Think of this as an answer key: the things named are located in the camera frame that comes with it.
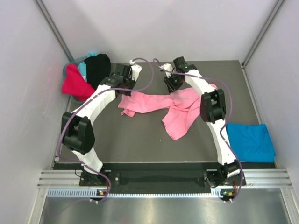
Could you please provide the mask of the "pink t shirt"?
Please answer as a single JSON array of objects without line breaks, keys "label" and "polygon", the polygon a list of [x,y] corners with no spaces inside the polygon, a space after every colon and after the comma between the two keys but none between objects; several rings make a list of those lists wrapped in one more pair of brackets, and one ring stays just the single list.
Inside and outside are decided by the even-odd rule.
[{"label": "pink t shirt", "polygon": [[122,96],[118,104],[123,111],[121,115],[133,117],[136,113],[149,113],[168,109],[162,119],[165,130],[173,140],[182,138],[200,115],[201,97],[192,88],[186,88],[168,95],[149,95],[133,92]]}]

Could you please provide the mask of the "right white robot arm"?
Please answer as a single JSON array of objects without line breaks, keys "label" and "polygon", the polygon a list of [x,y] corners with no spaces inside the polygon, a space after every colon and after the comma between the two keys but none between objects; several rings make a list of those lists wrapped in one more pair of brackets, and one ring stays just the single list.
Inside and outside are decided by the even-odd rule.
[{"label": "right white robot arm", "polygon": [[200,116],[208,125],[217,151],[218,167],[215,173],[204,172],[204,181],[209,187],[230,184],[236,176],[242,173],[237,156],[231,149],[226,132],[226,100],[223,89],[213,87],[209,78],[203,77],[197,67],[188,65],[184,57],[178,57],[174,66],[166,63],[159,66],[166,77],[164,82],[170,93],[176,92],[186,82],[200,96]]}]

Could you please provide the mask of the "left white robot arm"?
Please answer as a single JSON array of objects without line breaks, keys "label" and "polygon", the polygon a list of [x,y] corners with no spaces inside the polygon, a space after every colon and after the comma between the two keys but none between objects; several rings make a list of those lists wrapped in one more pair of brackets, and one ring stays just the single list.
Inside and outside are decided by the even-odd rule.
[{"label": "left white robot arm", "polygon": [[104,108],[120,94],[130,95],[142,67],[134,62],[130,65],[117,64],[115,71],[104,78],[95,93],[86,101],[88,105],[62,116],[62,130],[71,119],[63,135],[62,143],[79,159],[82,166],[81,186],[103,186],[108,184],[103,162],[95,150],[93,123]]}]

